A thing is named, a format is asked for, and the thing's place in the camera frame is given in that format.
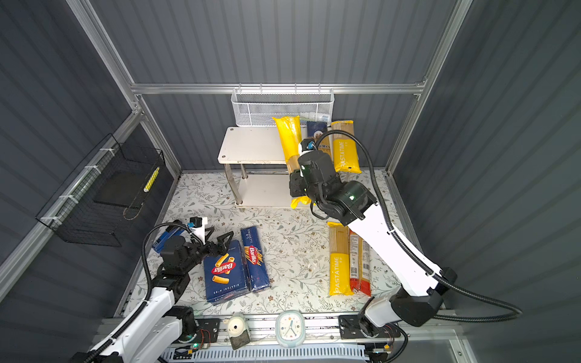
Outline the blue Ankara spaghetti bag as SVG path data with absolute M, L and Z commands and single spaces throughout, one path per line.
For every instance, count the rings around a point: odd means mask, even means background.
M 316 142 L 328 131 L 326 122 L 307 121 L 307 138 L 314 138 Z M 322 150 L 329 157 L 333 158 L 331 149 L 331 136 L 326 137 L 319 145 L 319 150 Z

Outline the yellow Pastatime spaghetti bag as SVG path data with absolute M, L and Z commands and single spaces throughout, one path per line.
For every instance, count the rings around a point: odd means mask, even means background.
M 338 120 L 331 123 L 332 130 L 340 130 L 354 135 L 354 125 L 352 120 Z M 359 156 L 357 154 L 356 143 L 347 136 L 333 134 L 332 151 L 334 168 L 337 172 L 349 172 L 360 174 Z

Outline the blue Barilla spaghetti box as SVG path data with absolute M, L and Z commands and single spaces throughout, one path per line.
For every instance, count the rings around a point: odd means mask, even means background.
M 242 243 L 247 261 L 251 292 L 270 288 L 270 278 L 263 256 L 263 247 L 256 226 L 242 228 Z

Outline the yellow clear spaghetti bag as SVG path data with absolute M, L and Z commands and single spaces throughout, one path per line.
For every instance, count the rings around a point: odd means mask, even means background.
M 283 116 L 272 118 L 278 130 L 284 160 L 289 176 L 300 171 L 298 158 L 300 155 L 299 146 L 302 141 L 302 133 L 299 116 Z

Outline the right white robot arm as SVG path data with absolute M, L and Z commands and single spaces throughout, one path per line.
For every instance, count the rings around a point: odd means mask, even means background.
M 393 295 L 371 299 L 359 314 L 364 331 L 404 321 L 420 327 L 433 319 L 443 304 L 449 283 L 457 279 L 450 268 L 440 268 L 424 256 L 387 219 L 378 198 L 358 181 L 342 181 L 331 157 L 323 151 L 307 151 L 297 159 L 299 169 L 290 176 L 292 196 L 307 196 L 326 217 L 337 219 L 360 236 L 397 276 L 401 287 Z

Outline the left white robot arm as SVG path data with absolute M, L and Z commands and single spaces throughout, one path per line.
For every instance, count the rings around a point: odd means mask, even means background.
M 215 241 L 203 241 L 194 233 L 190 236 L 190 241 L 181 234 L 166 240 L 157 276 L 152 278 L 145 268 L 145 299 L 107 337 L 88 352 L 75 353 L 71 362 L 155 362 L 172 343 L 187 344 L 203 337 L 193 309 L 176 303 L 189 285 L 189 272 L 204 258 L 225 254 L 234 233 L 222 234 Z

